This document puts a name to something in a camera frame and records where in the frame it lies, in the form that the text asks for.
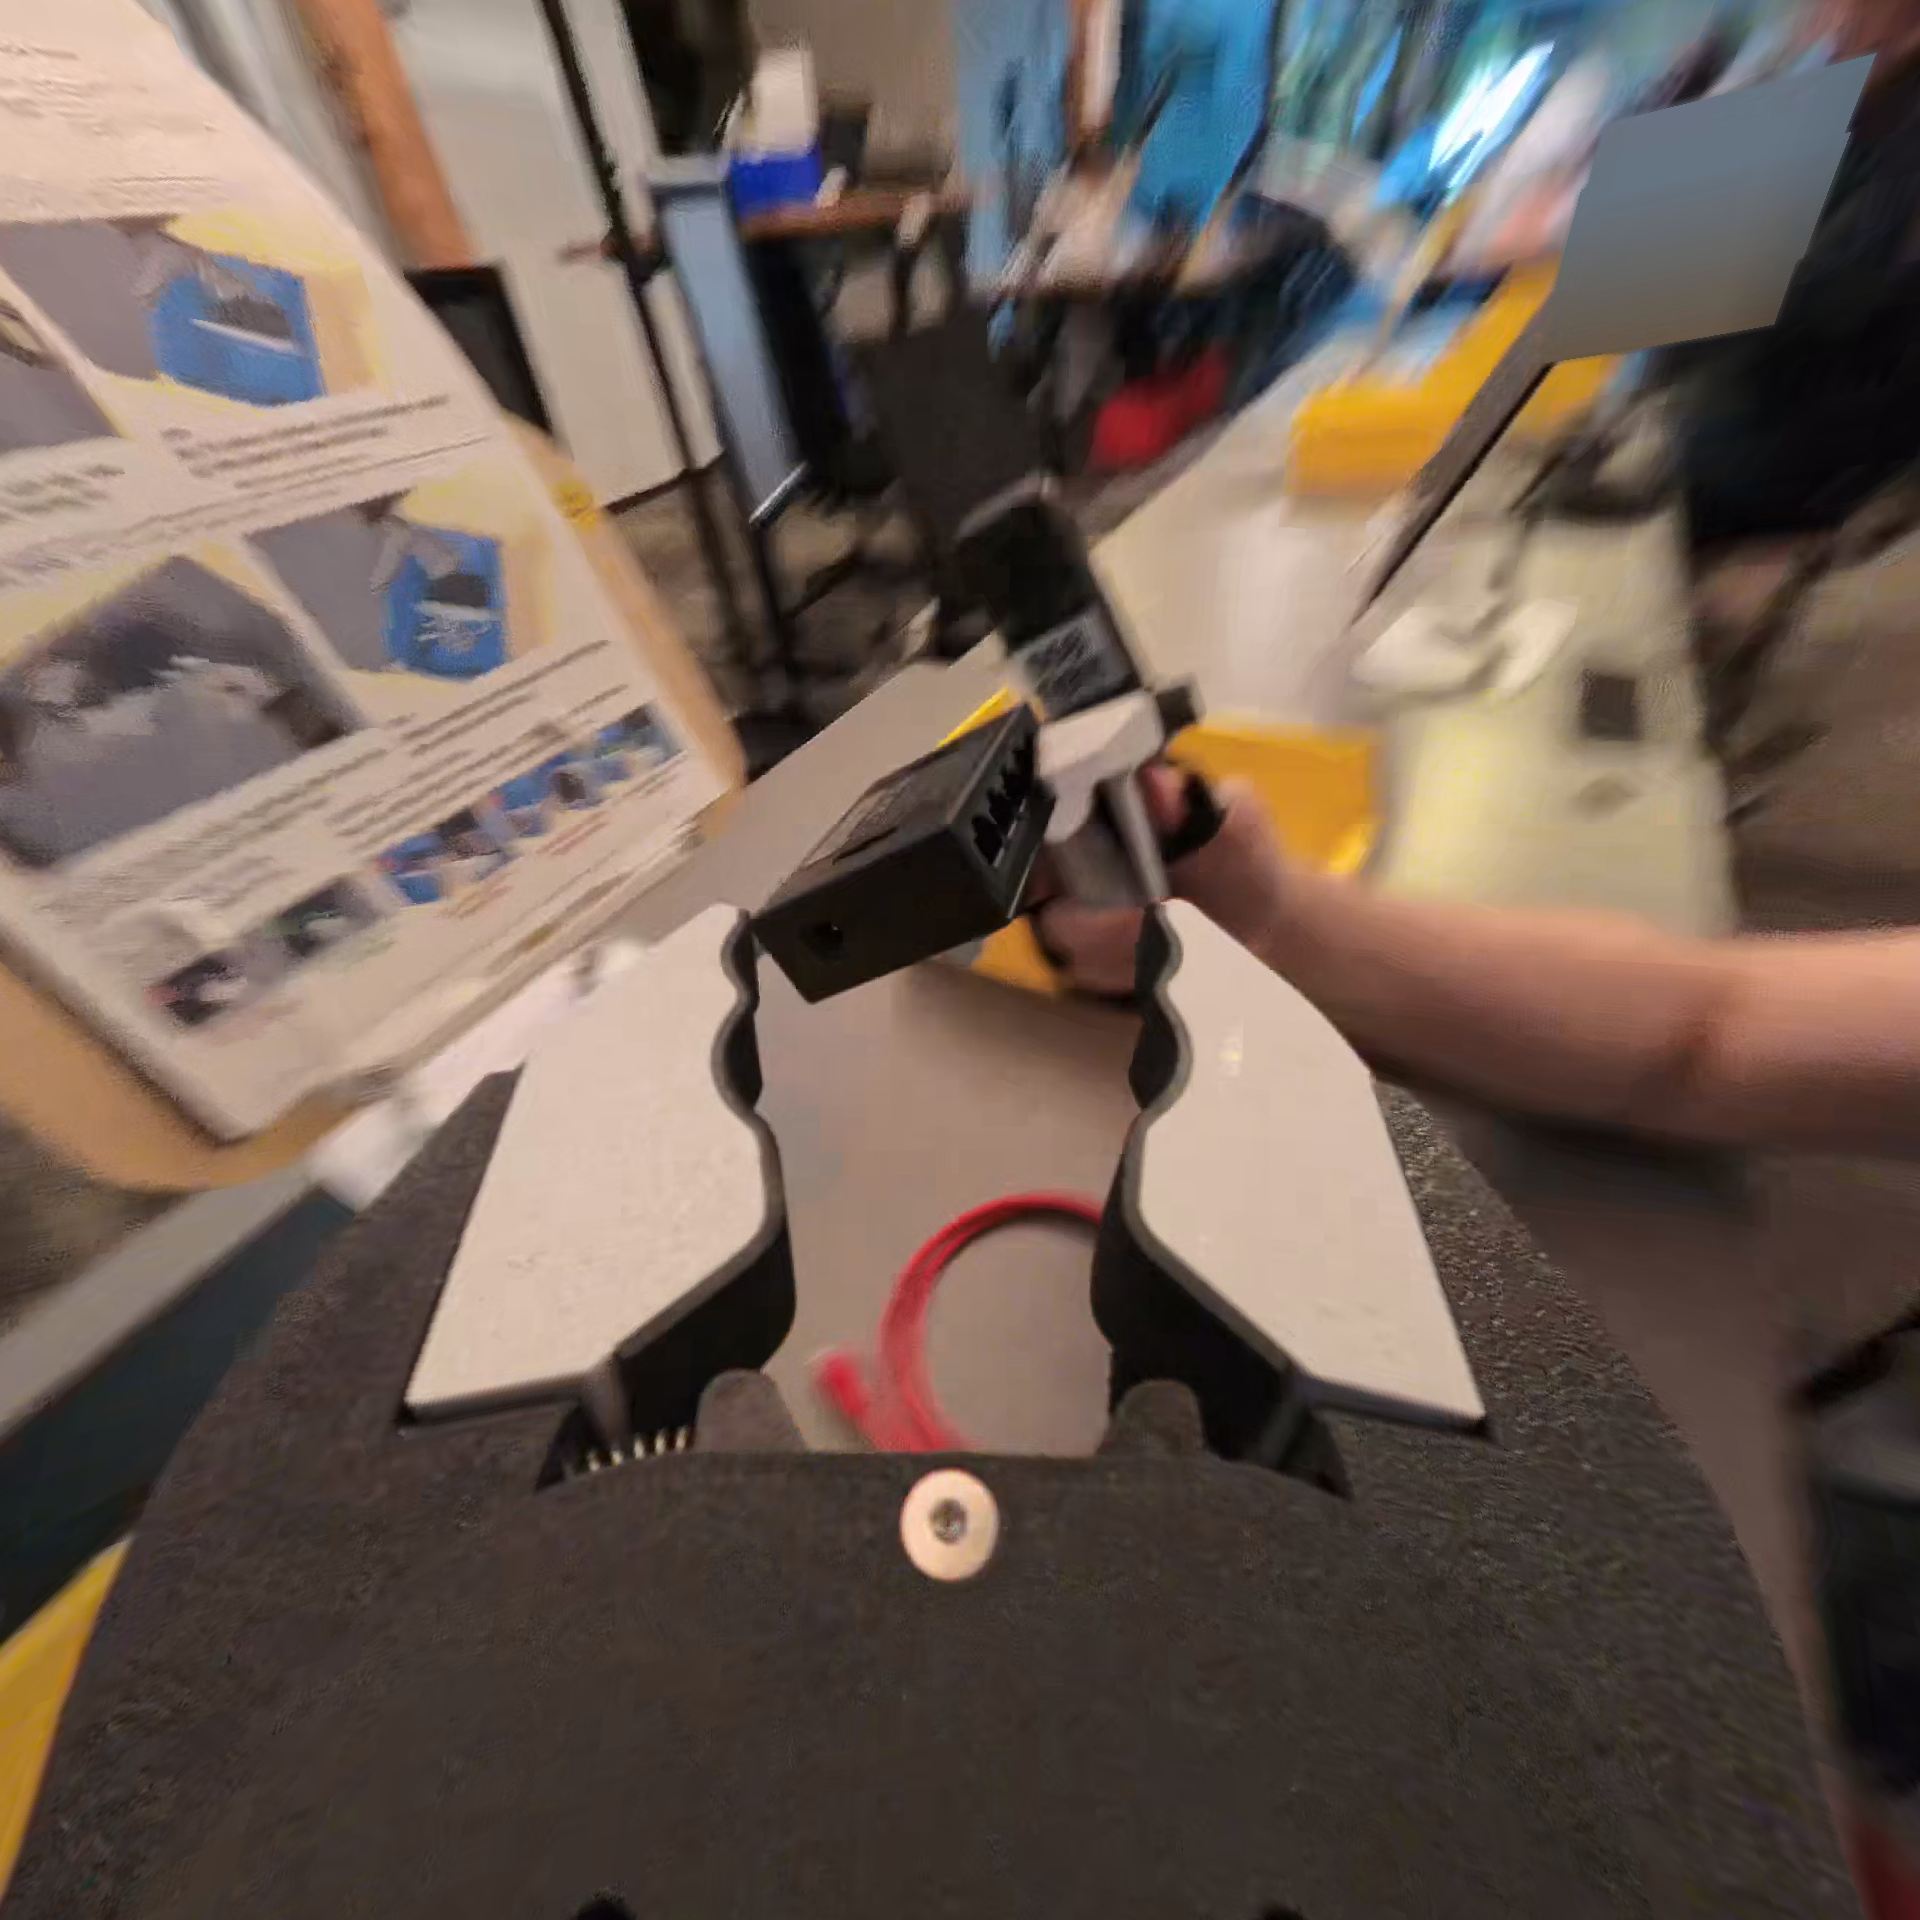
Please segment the red storage bin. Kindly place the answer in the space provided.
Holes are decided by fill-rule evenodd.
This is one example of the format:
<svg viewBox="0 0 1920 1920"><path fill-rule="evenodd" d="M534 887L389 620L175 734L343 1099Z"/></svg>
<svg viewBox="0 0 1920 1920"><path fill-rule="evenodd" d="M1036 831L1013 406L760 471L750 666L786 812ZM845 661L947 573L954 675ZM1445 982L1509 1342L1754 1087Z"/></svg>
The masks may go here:
<svg viewBox="0 0 1920 1920"><path fill-rule="evenodd" d="M1231 359L1207 345L1117 383L1093 414L1086 474L1133 474L1166 460L1226 406Z"/></svg>

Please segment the black network switch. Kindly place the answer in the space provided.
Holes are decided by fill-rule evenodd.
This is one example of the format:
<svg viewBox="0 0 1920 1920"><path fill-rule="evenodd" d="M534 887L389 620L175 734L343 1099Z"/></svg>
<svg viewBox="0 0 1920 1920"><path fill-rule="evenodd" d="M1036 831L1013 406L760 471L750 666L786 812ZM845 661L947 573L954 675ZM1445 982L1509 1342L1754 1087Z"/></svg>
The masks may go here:
<svg viewBox="0 0 1920 1920"><path fill-rule="evenodd" d="M874 781L751 917L808 1004L1013 924L1053 798L1040 721L1016 703Z"/></svg>

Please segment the wooden post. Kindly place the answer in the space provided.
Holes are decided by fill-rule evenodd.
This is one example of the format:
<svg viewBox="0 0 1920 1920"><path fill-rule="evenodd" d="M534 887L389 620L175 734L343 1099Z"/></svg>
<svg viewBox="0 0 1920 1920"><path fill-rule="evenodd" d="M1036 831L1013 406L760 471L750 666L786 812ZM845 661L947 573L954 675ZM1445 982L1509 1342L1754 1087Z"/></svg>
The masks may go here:
<svg viewBox="0 0 1920 1920"><path fill-rule="evenodd" d="M411 269L464 269L471 238L379 2L298 2L319 83Z"/></svg>

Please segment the yellow plastic bin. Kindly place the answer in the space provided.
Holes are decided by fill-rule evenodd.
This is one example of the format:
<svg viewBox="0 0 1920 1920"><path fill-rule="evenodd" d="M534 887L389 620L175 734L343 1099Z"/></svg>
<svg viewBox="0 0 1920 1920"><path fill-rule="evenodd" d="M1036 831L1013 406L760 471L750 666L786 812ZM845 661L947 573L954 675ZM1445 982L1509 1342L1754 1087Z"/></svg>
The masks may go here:
<svg viewBox="0 0 1920 1920"><path fill-rule="evenodd" d="M1440 367L1414 382L1343 375L1310 393L1287 427L1284 491L1298 498L1382 498L1429 465L1480 379Z"/></svg>
<svg viewBox="0 0 1920 1920"><path fill-rule="evenodd" d="M1015 703L1010 685L996 689L939 746L983 730ZM1376 741L1363 730L1202 717L1171 741L1167 757L1212 787L1244 783L1284 850L1315 871L1358 876L1376 850L1382 818L1376 796ZM941 962L1045 998L1074 991L1043 956L1040 940L1024 919L983 943L943 953Z"/></svg>
<svg viewBox="0 0 1920 1920"><path fill-rule="evenodd" d="M56 1726L131 1539L94 1555L2 1646L2 1889L12 1884Z"/></svg>

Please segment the black office chair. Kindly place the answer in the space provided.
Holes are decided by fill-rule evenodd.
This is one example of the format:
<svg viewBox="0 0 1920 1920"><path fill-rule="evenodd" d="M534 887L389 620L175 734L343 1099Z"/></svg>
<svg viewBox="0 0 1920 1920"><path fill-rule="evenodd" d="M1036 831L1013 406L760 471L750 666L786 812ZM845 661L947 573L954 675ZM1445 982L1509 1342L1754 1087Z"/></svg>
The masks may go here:
<svg viewBox="0 0 1920 1920"><path fill-rule="evenodd" d="M999 367L983 308L852 349L874 431L919 533L947 551L973 510L1048 467L1037 417Z"/></svg>

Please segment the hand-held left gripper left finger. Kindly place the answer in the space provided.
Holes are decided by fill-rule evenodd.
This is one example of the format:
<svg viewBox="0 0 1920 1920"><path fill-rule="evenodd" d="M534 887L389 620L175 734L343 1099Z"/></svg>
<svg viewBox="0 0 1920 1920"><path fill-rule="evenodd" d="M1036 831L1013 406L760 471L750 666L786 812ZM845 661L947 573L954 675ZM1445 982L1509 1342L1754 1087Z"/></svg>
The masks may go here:
<svg viewBox="0 0 1920 1920"><path fill-rule="evenodd" d="M423 1425L560 1405L598 1455L691 1438L798 1306L760 1118L758 979L730 905L527 1052L404 1387Z"/></svg>

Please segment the person's right hand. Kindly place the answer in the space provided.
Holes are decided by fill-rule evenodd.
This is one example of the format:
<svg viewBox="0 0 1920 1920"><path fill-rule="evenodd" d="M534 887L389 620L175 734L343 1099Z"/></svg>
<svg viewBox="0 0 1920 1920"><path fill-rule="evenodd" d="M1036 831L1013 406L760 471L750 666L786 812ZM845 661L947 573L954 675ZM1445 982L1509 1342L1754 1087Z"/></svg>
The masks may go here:
<svg viewBox="0 0 1920 1920"><path fill-rule="evenodd" d="M1167 899L1188 901L1247 950L1262 950L1287 902L1290 865L1259 796L1244 781L1212 783L1156 758L1136 777L1163 859ZM1136 995L1143 911L1068 899L1051 881L1036 893L1036 940L1070 991L1104 1001Z"/></svg>

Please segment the person's right forearm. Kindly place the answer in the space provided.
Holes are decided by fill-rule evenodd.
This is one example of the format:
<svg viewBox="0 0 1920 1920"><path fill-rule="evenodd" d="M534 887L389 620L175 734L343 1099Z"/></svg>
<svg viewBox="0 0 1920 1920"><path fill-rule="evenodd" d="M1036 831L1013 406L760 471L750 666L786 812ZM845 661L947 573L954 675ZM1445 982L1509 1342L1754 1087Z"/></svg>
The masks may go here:
<svg viewBox="0 0 1920 1920"><path fill-rule="evenodd" d="M1672 1142L1916 1156L1916 927L1688 940L1282 861L1256 950L1431 1087Z"/></svg>

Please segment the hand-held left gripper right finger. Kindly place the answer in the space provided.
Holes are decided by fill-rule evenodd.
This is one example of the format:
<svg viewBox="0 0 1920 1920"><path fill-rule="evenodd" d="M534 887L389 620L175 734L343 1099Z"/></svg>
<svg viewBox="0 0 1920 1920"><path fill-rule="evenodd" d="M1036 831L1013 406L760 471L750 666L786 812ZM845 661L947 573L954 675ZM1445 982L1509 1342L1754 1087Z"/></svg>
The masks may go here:
<svg viewBox="0 0 1920 1920"><path fill-rule="evenodd" d="M1485 1405L1371 1069L1191 902L1143 914L1136 1115L1094 1227L1108 1405L1179 1385L1204 1447L1332 1470L1327 1418L1479 1442Z"/></svg>

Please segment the grey standing panel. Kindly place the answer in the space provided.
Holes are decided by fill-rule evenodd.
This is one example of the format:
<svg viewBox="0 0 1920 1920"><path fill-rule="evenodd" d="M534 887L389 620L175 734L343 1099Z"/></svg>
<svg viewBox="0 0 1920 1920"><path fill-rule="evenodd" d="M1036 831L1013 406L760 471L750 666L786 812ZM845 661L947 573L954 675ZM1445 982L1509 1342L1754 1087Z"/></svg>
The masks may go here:
<svg viewBox="0 0 1920 1920"><path fill-rule="evenodd" d="M756 533L782 515L807 469L730 180L715 157L661 159L650 174L650 194L659 243L704 359L738 503Z"/></svg>

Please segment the black framed panel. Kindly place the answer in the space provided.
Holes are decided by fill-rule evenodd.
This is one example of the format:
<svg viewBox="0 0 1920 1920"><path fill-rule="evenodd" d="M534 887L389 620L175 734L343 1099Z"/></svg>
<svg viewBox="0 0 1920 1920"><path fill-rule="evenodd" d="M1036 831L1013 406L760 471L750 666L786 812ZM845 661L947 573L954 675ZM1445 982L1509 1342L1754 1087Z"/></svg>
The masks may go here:
<svg viewBox="0 0 1920 1920"><path fill-rule="evenodd" d="M404 278L480 375L494 403L550 439L552 418L506 273L494 262L476 262L410 269Z"/></svg>

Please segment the blue plastic crate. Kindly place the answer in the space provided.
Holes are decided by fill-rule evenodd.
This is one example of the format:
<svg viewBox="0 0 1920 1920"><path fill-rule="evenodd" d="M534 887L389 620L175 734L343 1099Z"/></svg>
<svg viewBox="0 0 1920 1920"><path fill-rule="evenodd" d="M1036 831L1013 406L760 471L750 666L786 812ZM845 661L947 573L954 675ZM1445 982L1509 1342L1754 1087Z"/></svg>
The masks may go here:
<svg viewBox="0 0 1920 1920"><path fill-rule="evenodd" d="M726 191L744 221L811 205L823 185L824 156L818 137L802 146L726 151Z"/></svg>

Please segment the black metal pole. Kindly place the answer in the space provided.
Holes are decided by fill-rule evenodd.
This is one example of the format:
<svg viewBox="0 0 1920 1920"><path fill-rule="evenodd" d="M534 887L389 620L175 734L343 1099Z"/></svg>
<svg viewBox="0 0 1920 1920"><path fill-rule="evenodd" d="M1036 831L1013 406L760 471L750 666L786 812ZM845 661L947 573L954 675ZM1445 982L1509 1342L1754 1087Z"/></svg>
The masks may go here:
<svg viewBox="0 0 1920 1920"><path fill-rule="evenodd" d="M792 717L798 708L791 699L791 685L783 677L780 649L760 636L760 629L750 623L736 591L730 547L714 513L704 469L696 465L693 452L687 420L680 406L680 390L672 366L667 363L664 338L650 305L650 286L659 273L659 257L656 252L643 250L636 241L616 171L616 156L607 145L592 102L592 87L588 83L580 44L572 29L570 9L564 2L539 2L536 12L541 17L550 52L558 61L566 114L580 140L592 187L605 217L605 238L596 250L612 257L620 276L623 278L630 311L639 327L639 340L656 375L656 390L662 404L667 437L678 452L678 491L684 494L685 517L704 561L707 581L722 617L722 634L730 641L732 658L744 675L744 685L751 689L751 694L743 703L743 716Z"/></svg>

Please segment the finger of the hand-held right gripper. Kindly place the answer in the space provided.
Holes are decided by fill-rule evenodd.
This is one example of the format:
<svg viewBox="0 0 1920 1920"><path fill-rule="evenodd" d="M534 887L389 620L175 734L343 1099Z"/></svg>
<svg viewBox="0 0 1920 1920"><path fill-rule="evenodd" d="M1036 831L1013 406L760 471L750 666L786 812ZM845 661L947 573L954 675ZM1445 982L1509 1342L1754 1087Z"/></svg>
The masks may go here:
<svg viewBox="0 0 1920 1920"><path fill-rule="evenodd" d="M1099 793L1128 783L1162 757L1166 730L1156 698L1112 698L1037 731L1037 780L1048 830L1088 828Z"/></svg>

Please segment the black document board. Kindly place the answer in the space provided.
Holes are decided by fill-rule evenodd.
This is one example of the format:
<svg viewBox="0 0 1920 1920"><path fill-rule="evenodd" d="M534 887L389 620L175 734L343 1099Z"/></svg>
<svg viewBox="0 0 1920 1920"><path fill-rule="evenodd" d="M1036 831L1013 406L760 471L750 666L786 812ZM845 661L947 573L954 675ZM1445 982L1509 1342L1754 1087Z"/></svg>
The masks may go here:
<svg viewBox="0 0 1920 1920"><path fill-rule="evenodd" d="M1367 614L1397 581L1461 490L1488 462L1504 431L1526 409L1549 371L1551 354L1546 347L1546 335L1535 325L1526 325L1480 382L1461 418L1453 420L1440 449L1413 474L1378 533L1371 535L1358 563L1352 617Z"/></svg>

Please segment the printed instruction sheet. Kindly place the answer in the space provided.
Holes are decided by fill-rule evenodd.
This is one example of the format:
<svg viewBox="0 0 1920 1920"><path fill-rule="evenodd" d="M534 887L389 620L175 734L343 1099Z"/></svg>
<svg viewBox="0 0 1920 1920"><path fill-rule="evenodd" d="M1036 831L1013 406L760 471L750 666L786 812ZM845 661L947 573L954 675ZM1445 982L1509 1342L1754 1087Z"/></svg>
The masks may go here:
<svg viewBox="0 0 1920 1920"><path fill-rule="evenodd" d="M140 4L4 4L4 966L208 1135L719 780L510 417Z"/></svg>

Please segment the black flat panel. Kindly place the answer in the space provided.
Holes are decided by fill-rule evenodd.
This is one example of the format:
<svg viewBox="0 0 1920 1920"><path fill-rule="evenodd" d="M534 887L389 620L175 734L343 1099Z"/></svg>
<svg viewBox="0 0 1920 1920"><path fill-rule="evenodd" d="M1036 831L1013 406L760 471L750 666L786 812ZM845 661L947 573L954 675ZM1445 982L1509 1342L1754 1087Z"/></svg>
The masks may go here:
<svg viewBox="0 0 1920 1920"><path fill-rule="evenodd" d="M4 1638L133 1530L204 1405L358 1214L302 1169L184 1195L4 1333Z"/></svg>

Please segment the wooden standing desk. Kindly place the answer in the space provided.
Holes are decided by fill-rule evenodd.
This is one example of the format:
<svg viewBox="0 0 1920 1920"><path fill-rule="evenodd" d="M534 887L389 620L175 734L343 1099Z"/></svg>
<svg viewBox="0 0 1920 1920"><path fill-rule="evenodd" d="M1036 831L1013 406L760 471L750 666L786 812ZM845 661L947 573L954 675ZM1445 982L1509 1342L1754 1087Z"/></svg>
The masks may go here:
<svg viewBox="0 0 1920 1920"><path fill-rule="evenodd" d="M783 202L750 207L738 214L736 227L750 245L837 243L864 234L899 234L901 225L910 225L910 217L916 214L925 214L928 221L965 214L971 198L960 183L860 185L827 202Z"/></svg>

